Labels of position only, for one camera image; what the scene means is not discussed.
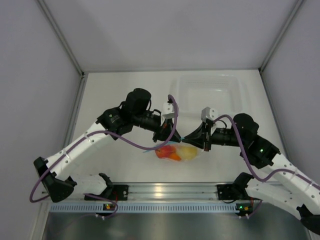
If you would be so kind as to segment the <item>clear zip top bag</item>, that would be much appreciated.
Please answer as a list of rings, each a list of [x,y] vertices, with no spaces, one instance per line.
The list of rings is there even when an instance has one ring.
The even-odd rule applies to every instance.
[[[173,162],[188,162],[199,158],[204,150],[185,142],[169,141],[166,145],[158,147],[162,143],[155,145],[157,149],[145,150],[143,153],[158,159]]]

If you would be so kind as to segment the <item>red fake apple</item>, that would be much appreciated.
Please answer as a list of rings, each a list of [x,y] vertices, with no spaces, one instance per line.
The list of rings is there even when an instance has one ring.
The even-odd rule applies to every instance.
[[[170,154],[175,153],[176,149],[172,145],[165,145],[155,150],[155,154],[158,158],[169,158]]]

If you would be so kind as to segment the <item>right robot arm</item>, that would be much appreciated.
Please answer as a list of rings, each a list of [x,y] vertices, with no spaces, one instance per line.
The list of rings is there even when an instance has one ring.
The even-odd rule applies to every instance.
[[[183,142],[210,151],[212,145],[239,147],[249,173],[232,183],[237,199],[266,201],[296,217],[314,234],[320,233],[320,186],[294,166],[280,149],[258,135],[259,125],[246,113],[226,116],[230,128],[212,130],[206,119]]]

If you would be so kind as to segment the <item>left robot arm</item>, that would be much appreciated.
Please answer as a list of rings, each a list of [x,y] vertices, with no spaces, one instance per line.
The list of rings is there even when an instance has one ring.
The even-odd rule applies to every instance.
[[[126,100],[119,106],[105,110],[80,137],[56,154],[43,158],[38,157],[33,165],[38,180],[31,190],[29,200],[36,202],[34,193],[43,184],[47,197],[59,203],[72,195],[83,195],[85,200],[106,200],[114,192],[114,184],[104,174],[76,176],[73,174],[90,155],[116,140],[144,151],[155,151],[168,142],[180,142],[181,137],[176,131],[179,107],[172,95],[163,104],[162,110],[155,115],[150,110],[152,105],[150,92],[136,88],[129,92]],[[146,147],[134,143],[124,137],[133,127],[153,132],[152,140],[161,143]]]

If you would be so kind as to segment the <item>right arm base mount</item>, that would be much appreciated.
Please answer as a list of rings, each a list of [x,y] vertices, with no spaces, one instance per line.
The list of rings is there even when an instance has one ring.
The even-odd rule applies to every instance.
[[[217,198],[221,201],[236,201],[239,199],[232,184],[218,184],[216,188]]]

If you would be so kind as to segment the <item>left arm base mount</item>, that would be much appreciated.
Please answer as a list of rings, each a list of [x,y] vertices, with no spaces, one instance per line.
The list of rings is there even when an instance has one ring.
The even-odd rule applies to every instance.
[[[112,201],[127,201],[129,193],[129,186],[126,184],[116,184],[113,186],[113,189],[110,195],[107,197]]]

